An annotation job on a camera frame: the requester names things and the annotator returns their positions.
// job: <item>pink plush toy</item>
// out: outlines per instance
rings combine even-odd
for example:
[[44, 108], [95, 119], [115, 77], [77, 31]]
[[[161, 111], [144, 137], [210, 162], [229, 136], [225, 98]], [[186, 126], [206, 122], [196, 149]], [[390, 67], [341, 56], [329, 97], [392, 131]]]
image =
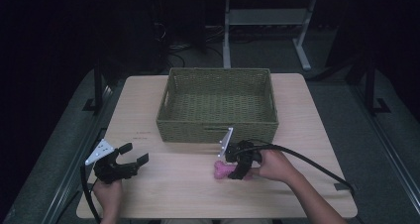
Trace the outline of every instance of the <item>pink plush toy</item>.
[[[227, 177], [231, 172], [233, 172], [236, 168], [236, 165], [228, 165], [224, 164], [221, 161], [217, 161], [214, 164], [214, 178], [216, 179], [222, 179], [224, 177]], [[244, 179], [248, 180], [251, 179], [253, 176], [247, 174]]]

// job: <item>basket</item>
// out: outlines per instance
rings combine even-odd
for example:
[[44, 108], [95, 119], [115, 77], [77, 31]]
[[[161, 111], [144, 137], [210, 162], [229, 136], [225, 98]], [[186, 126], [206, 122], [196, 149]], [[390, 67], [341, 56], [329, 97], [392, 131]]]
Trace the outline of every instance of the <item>basket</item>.
[[272, 142], [278, 127], [269, 69], [173, 68], [157, 114], [164, 142]]

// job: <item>person's left hand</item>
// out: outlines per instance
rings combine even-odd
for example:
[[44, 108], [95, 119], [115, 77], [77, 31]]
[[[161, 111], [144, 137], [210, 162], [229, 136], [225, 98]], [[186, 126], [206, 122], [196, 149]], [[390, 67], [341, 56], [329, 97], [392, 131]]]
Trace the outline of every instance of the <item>person's left hand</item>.
[[98, 180], [93, 186], [93, 192], [103, 208], [102, 224], [117, 223], [123, 200], [123, 182], [121, 179], [111, 184]]

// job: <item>light wood tabletop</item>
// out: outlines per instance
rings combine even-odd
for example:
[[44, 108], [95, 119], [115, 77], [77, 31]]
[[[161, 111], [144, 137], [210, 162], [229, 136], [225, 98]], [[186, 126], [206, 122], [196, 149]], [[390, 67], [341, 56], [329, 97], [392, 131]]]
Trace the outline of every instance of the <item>light wood tabletop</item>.
[[[343, 177], [327, 133], [304, 78], [300, 74], [271, 75], [279, 126], [273, 143], [298, 152]], [[125, 179], [121, 216], [124, 218], [294, 218], [305, 217], [297, 198], [283, 183], [260, 177], [215, 179], [219, 144], [164, 143], [156, 123], [167, 76], [133, 76], [126, 81], [105, 140], [115, 148], [133, 143], [119, 164], [145, 153], [150, 161], [138, 175]], [[344, 217], [358, 210], [348, 190], [336, 190], [332, 178], [289, 156], [318, 192]], [[96, 199], [94, 203], [101, 214]], [[84, 197], [80, 218], [93, 218]]]

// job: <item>white mounting plate with holes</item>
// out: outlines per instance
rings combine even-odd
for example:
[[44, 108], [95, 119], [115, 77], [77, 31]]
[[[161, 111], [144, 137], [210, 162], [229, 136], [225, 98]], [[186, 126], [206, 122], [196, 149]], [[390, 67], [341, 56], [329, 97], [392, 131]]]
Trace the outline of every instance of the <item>white mounting plate with holes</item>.
[[225, 155], [226, 149], [228, 148], [229, 141], [231, 140], [232, 133], [234, 132], [234, 128], [228, 128], [228, 133], [226, 133], [225, 137], [222, 141], [220, 141], [221, 151], [217, 157], [223, 157]]
[[89, 166], [90, 164], [95, 163], [99, 159], [113, 153], [115, 148], [113, 148], [107, 141], [102, 139], [102, 141], [98, 144], [95, 150], [92, 152], [90, 157], [86, 160], [85, 165]]

